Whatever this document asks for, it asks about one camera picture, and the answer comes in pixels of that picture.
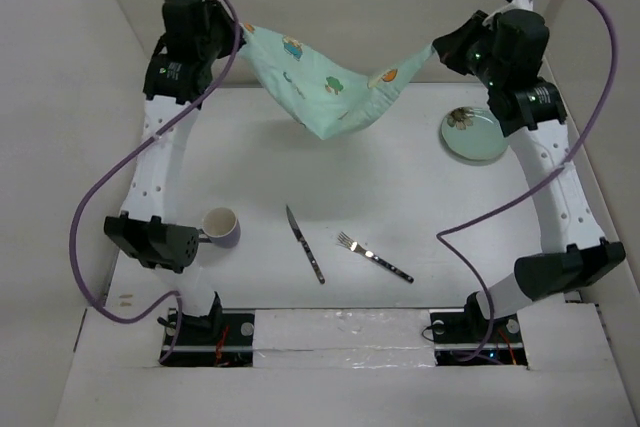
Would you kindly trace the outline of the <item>black handled steel fork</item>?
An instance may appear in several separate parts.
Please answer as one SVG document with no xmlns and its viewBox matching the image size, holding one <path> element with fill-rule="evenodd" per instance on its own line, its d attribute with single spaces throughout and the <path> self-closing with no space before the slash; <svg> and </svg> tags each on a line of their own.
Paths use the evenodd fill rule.
<svg viewBox="0 0 640 427">
<path fill-rule="evenodd" d="M 340 232 L 337 235 L 337 241 L 338 241 L 338 243 L 340 245 L 342 245 L 343 247 L 347 248 L 351 252 L 356 253 L 356 254 L 368 259 L 369 261 L 375 263 L 379 267 L 381 267 L 381 268 L 385 269 L 386 271 L 394 274 L 395 276 L 401 278 L 405 282 L 408 282 L 410 284 L 412 284 L 414 282 L 414 277 L 413 276 L 407 274 L 406 272 L 404 272 L 403 270 L 397 268 L 396 266 L 394 266 L 390 262 L 384 260 L 383 258 L 378 256 L 377 254 L 375 254 L 371 250 L 366 249 L 363 245 L 361 245 L 356 240 L 354 240 L 354 239 L 350 238 L 349 236 L 347 236 L 344 232 Z"/>
</svg>

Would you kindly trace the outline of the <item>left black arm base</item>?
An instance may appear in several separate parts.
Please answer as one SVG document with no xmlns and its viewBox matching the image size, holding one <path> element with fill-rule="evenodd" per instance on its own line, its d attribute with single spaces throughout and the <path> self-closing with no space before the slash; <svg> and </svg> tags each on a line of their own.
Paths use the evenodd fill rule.
<svg viewBox="0 0 640 427">
<path fill-rule="evenodd" d="M 217 367 L 244 368 L 253 366 L 253 338 L 255 312 L 249 310 L 223 310 L 208 327 L 197 324 L 194 317 L 184 316 L 176 345 L 170 354 L 174 339 L 177 314 L 170 311 L 159 353 L 163 367 Z"/>
</svg>

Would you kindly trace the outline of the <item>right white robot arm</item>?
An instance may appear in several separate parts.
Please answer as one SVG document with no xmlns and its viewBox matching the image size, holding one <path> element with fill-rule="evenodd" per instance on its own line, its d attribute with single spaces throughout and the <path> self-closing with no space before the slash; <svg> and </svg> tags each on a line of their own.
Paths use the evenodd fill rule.
<svg viewBox="0 0 640 427">
<path fill-rule="evenodd" d="M 499 321 L 549 296 L 593 285 L 626 259 L 590 212 L 570 157 L 567 112 L 557 87 L 538 72 L 549 40 L 544 18 L 514 9 L 475 12 L 433 47 L 450 70 L 473 75 L 520 163 L 534 203 L 541 250 L 515 260 L 513 271 L 467 298 L 461 325 L 473 340 L 494 334 Z"/>
</svg>

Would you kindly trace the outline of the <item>green floral plate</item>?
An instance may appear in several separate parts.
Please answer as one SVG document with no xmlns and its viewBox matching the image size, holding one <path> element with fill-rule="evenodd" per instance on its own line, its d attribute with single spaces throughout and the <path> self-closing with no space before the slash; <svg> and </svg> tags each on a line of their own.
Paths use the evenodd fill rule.
<svg viewBox="0 0 640 427">
<path fill-rule="evenodd" d="M 470 161 L 493 161 L 508 147 L 497 118 L 479 107 L 449 111 L 442 120 L 440 135 L 451 152 Z"/>
</svg>

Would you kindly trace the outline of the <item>mint green cartoon placemat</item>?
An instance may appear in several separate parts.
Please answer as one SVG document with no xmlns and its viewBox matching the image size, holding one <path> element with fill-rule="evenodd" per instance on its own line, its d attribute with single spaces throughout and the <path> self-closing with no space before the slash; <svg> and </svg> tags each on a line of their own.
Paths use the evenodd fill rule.
<svg viewBox="0 0 640 427">
<path fill-rule="evenodd" d="M 321 140 L 376 122 L 435 54 L 428 44 L 367 76 L 341 67 L 290 36 L 248 23 L 242 29 L 245 45 L 240 56 L 273 99 Z"/>
</svg>

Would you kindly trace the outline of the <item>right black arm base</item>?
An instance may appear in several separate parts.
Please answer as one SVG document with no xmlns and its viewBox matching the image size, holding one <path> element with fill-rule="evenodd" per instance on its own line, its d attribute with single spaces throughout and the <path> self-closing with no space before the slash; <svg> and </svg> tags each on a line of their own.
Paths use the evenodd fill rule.
<svg viewBox="0 0 640 427">
<path fill-rule="evenodd" d="M 434 348 L 438 367 L 528 365 L 520 322 L 516 314 L 487 327 L 472 327 L 462 309 L 431 309 L 421 336 Z"/>
</svg>

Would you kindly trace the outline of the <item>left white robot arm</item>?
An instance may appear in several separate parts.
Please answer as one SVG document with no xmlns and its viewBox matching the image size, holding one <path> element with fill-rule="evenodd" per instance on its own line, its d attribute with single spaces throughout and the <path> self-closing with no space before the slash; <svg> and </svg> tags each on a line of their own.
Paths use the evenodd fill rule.
<svg viewBox="0 0 640 427">
<path fill-rule="evenodd" d="M 212 82 L 215 60 L 230 54 L 234 22 L 217 0 L 164 0 L 164 34 L 146 69 L 143 139 L 132 184 L 120 213 L 104 232 L 119 261 L 154 273 L 180 293 L 188 331 L 201 343 L 222 334 L 212 312 L 215 293 L 196 262 L 198 232 L 178 222 L 180 171 L 189 134 L 199 114 L 195 101 Z"/>
</svg>

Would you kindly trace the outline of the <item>purple ceramic mug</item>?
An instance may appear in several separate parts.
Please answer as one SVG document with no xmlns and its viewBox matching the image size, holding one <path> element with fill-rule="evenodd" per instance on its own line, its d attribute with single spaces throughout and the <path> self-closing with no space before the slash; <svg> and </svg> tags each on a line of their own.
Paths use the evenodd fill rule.
<svg viewBox="0 0 640 427">
<path fill-rule="evenodd" d="M 200 228 L 199 242 L 232 249 L 241 237 L 241 227 L 236 214 L 229 208 L 219 207 L 207 212 Z"/>
</svg>

